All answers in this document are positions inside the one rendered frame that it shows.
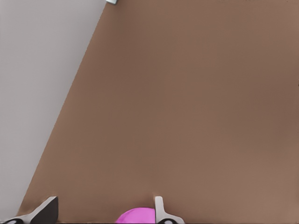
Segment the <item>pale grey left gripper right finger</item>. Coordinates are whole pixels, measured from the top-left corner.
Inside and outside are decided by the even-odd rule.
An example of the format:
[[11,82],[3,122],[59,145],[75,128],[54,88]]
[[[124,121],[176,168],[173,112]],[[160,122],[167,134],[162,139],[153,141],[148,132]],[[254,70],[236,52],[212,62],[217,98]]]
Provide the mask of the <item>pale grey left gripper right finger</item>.
[[155,222],[156,224],[184,224],[185,221],[178,216],[167,213],[161,196],[155,197]]

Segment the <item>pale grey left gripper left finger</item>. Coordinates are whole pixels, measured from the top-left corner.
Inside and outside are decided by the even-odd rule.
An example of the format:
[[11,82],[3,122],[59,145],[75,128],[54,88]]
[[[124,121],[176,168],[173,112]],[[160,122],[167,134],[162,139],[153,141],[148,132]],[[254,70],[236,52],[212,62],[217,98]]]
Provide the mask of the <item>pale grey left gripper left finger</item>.
[[8,219],[2,224],[55,224],[58,220],[58,197],[50,196],[26,215]]

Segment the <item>pink plate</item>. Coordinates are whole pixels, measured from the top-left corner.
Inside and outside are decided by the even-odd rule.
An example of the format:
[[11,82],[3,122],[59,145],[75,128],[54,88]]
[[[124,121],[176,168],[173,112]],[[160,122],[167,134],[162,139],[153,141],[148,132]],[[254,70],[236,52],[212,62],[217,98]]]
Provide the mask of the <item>pink plate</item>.
[[115,221],[116,224],[155,224],[155,210],[152,208],[134,208],[124,212]]

